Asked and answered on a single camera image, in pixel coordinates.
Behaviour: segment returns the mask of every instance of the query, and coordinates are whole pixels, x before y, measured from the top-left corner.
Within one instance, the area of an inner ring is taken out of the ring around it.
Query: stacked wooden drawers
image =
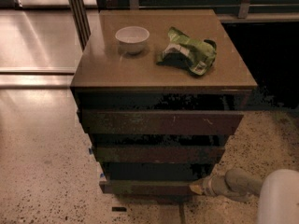
[[[242,119],[227,95],[73,93],[107,178],[104,193],[193,195],[190,183],[210,175]]]
[[[135,56],[115,38],[132,25],[150,33]],[[156,64],[171,26],[216,41],[216,61],[204,76]],[[192,195],[190,183],[211,173],[242,119],[238,98],[244,105],[256,85],[212,10],[101,11],[71,90],[107,178],[103,192]]]

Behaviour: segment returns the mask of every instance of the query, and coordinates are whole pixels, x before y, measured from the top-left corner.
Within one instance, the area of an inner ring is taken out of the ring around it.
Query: dark wooden panel
[[[209,175],[214,164],[102,162],[101,166],[111,180],[195,181]]]
[[[232,110],[233,95],[153,92],[79,92],[81,105],[90,109]]]
[[[130,195],[194,195],[189,188],[190,182],[170,181],[123,181],[110,180],[100,182],[103,193],[130,194]]]
[[[86,133],[231,135],[243,115],[224,111],[82,110]]]
[[[215,163],[224,147],[105,146],[93,150],[100,162]]]
[[[163,135],[91,133],[94,147],[101,146],[206,146],[223,147],[227,135]]]

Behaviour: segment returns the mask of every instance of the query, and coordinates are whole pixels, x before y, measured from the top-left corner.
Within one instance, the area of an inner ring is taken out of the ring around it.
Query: white bowl
[[[127,26],[115,34],[121,49],[131,55],[138,54],[146,47],[149,36],[150,32],[140,26]]]

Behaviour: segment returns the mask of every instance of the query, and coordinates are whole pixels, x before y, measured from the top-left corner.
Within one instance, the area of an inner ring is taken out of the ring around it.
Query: crumpled bag
[[[192,74],[202,76],[216,59],[216,43],[213,40],[189,38],[175,27],[168,32],[169,46],[157,58],[157,64],[170,64],[180,60],[188,66]]]

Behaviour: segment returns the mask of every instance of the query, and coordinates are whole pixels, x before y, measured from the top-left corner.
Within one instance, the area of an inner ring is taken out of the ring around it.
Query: drawer
[[[100,162],[217,163],[224,147],[201,146],[99,146],[93,149]]]
[[[243,115],[237,111],[108,111],[82,109],[85,133],[232,135]]]
[[[100,182],[103,193],[121,195],[193,196],[190,181],[109,180]]]

